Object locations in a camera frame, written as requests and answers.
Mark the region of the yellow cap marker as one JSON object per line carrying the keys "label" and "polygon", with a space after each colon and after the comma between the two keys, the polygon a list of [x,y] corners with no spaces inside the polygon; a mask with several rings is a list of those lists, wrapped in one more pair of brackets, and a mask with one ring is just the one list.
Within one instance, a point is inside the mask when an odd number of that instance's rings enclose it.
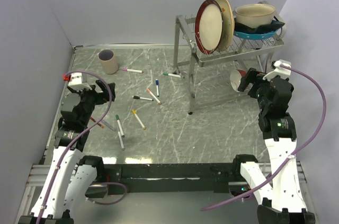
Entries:
{"label": "yellow cap marker", "polygon": [[143,122],[141,121],[140,117],[138,116],[136,110],[132,109],[132,113],[135,116],[135,118],[137,119],[137,121],[139,122],[140,126],[142,127],[143,130],[146,129],[145,125],[143,124]]}

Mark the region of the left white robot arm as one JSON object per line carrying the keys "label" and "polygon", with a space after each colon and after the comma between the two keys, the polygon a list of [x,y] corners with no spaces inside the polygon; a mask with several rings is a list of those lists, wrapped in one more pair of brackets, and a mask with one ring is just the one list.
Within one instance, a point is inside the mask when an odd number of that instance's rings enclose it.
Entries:
{"label": "left white robot arm", "polygon": [[90,117],[96,105],[115,99],[115,83],[69,87],[61,102],[53,158],[42,191],[30,213],[19,223],[74,223],[74,214],[95,182],[106,173],[102,157],[84,156]]}

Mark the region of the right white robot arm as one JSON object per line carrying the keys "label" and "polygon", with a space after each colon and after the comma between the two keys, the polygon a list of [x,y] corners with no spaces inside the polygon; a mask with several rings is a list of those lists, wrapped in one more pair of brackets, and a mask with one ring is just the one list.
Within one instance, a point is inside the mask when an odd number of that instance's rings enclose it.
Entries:
{"label": "right white robot arm", "polygon": [[308,211],[300,189],[294,120],[287,112],[294,87],[288,76],[271,76],[250,68],[233,70],[230,83],[237,92],[249,89],[248,95],[258,102],[258,123],[269,153],[271,181],[261,171],[254,156],[237,155],[232,175],[246,180],[258,202],[259,223],[315,223],[315,214]]}

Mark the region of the red white bowl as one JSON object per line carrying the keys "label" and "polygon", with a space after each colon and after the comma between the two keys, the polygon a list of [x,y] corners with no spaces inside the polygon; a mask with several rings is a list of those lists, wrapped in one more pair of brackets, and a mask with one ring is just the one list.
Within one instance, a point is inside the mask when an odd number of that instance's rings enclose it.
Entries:
{"label": "red white bowl", "polygon": [[235,69],[230,73],[230,84],[235,92],[239,92],[238,88],[241,83],[241,79],[246,75],[244,70]]}

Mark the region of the pink cap marker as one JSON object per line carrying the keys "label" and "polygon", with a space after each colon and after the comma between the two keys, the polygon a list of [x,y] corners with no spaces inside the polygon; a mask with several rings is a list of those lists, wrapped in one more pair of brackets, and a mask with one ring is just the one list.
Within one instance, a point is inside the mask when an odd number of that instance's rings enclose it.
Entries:
{"label": "pink cap marker", "polygon": [[135,70],[135,69],[128,69],[128,68],[123,68],[122,70],[126,72],[131,72],[131,73],[139,73],[139,74],[144,73],[143,70]]}

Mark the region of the beige cylindrical cup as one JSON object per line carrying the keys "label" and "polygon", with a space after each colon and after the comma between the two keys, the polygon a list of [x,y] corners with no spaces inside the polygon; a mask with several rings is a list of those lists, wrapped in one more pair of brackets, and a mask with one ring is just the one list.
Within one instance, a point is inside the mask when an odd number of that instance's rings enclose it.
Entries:
{"label": "beige cylindrical cup", "polygon": [[118,71],[119,66],[116,56],[112,50],[102,50],[98,54],[102,69],[106,74],[114,74]]}

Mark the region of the blue baking dish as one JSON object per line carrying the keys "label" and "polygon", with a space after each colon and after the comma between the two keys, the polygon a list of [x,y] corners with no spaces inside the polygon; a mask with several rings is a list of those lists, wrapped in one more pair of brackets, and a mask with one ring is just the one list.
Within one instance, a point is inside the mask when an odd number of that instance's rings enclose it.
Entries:
{"label": "blue baking dish", "polygon": [[246,40],[265,40],[273,37],[276,32],[285,25],[274,17],[270,24],[263,24],[256,28],[250,28],[235,19],[234,36]]}

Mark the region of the beige plate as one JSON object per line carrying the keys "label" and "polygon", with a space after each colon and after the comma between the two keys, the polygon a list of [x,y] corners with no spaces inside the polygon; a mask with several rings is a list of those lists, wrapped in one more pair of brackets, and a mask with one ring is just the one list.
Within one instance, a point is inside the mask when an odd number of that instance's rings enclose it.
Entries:
{"label": "beige plate", "polygon": [[218,50],[226,51],[233,40],[235,20],[233,10],[228,0],[216,0],[222,11],[222,34]]}

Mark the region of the blue cap marker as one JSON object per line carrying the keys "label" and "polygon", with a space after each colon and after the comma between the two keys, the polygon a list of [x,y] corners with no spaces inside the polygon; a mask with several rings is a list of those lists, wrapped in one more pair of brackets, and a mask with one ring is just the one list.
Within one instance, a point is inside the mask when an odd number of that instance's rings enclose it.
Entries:
{"label": "blue cap marker", "polygon": [[160,96],[160,92],[159,92],[159,80],[156,79],[155,83],[156,83],[156,94],[157,94],[157,97],[159,97]]}

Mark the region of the dark blue cloth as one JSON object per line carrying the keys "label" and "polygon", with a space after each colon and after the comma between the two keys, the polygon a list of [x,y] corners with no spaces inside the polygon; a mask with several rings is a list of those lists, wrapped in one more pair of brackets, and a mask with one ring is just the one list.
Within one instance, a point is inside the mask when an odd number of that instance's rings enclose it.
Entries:
{"label": "dark blue cloth", "polygon": [[262,24],[255,28],[249,27],[247,25],[244,25],[240,22],[238,22],[237,19],[235,19],[235,31],[236,32],[242,32],[246,34],[265,34],[269,32],[275,32],[278,29],[282,28],[285,25],[284,22],[272,20],[269,24]]}

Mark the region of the beige ceramic bowl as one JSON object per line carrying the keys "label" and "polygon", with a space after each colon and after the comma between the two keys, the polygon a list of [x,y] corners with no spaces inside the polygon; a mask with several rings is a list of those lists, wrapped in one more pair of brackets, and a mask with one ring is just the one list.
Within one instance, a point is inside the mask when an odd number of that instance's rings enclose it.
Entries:
{"label": "beige ceramic bowl", "polygon": [[275,7],[270,4],[247,4],[235,9],[238,22],[255,28],[269,24],[274,18]]}

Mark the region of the steel dish rack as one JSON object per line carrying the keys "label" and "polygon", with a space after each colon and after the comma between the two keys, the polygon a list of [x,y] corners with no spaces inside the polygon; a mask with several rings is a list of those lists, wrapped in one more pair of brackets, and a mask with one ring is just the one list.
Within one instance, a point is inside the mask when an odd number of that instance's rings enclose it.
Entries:
{"label": "steel dish rack", "polygon": [[[175,19],[175,37],[174,37],[174,55],[173,55],[173,74],[180,76],[184,81],[184,86],[189,95],[189,109],[188,114],[191,115],[195,110],[200,108],[224,104],[228,101],[234,100],[234,97],[226,97],[216,101],[209,101],[198,104],[196,102],[196,91],[194,86],[194,70],[195,66],[201,68],[211,65],[220,65],[226,62],[235,62],[238,66],[246,69],[244,59],[255,57],[260,67],[260,55],[267,54],[265,65],[268,66],[272,61],[275,52],[279,51],[283,45],[283,36],[286,33],[286,26],[284,25],[279,32],[274,33],[268,38],[260,37],[259,39],[240,38],[237,35],[231,37],[232,42],[224,50],[217,49],[209,55],[198,56],[200,51],[199,46],[193,36],[195,33],[191,31],[189,25],[195,23],[195,17],[185,18],[183,15],[176,16]],[[190,59],[179,62],[179,39],[180,35],[188,43],[191,54]]]}

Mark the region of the red rimmed white plate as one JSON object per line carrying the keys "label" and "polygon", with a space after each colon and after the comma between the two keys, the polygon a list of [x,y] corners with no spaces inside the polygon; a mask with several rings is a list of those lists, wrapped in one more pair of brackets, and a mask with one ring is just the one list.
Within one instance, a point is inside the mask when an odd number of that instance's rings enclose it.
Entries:
{"label": "red rimmed white plate", "polygon": [[216,0],[205,0],[195,18],[194,34],[199,50],[209,55],[219,46],[223,32],[222,10]]}

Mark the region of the black base frame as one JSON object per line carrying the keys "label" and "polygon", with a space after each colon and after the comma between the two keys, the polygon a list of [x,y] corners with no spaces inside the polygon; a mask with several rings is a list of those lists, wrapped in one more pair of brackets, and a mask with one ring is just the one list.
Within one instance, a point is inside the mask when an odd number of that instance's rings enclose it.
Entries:
{"label": "black base frame", "polygon": [[229,183],[244,182],[240,165],[255,162],[253,155],[236,155],[231,163],[188,164],[104,164],[101,157],[84,156],[79,166],[96,168],[97,188],[87,190],[89,198],[128,193],[204,192],[229,193]]}

